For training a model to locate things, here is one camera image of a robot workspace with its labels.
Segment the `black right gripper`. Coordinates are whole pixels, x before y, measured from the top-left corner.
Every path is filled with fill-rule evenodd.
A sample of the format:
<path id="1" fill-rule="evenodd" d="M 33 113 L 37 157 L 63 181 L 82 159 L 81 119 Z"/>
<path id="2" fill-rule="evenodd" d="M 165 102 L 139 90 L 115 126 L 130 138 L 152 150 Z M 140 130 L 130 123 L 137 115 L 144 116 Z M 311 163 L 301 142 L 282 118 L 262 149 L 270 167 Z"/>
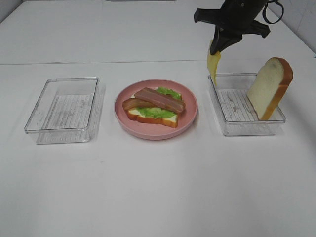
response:
<path id="1" fill-rule="evenodd" d="M 210 54 L 215 55 L 240 42 L 245 34 L 265 38 L 270 33 L 270 28 L 255 18 L 266 3 L 266 0 L 226 0 L 220 9 L 198 8 L 194 13 L 194 21 L 215 25 Z"/>

